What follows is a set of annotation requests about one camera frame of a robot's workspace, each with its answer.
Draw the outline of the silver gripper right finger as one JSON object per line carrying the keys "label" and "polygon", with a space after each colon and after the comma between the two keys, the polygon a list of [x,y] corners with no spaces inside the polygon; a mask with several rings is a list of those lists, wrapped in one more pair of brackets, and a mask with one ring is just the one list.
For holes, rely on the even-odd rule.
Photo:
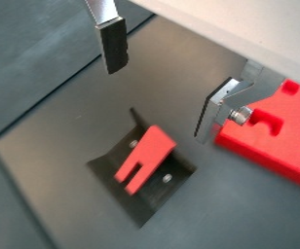
{"label": "silver gripper right finger", "polygon": [[247,60],[239,79],[227,78],[208,94],[201,107],[193,138],[204,143],[226,120],[243,125],[252,109],[247,107],[271,96],[284,77],[252,60]]}

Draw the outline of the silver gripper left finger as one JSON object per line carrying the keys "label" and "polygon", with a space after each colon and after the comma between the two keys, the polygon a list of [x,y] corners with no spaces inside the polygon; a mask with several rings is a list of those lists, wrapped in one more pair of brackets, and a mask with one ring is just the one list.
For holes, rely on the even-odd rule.
{"label": "silver gripper left finger", "polygon": [[113,74],[128,60],[124,19],[119,16],[113,0],[84,0],[84,3],[93,20],[105,70]]}

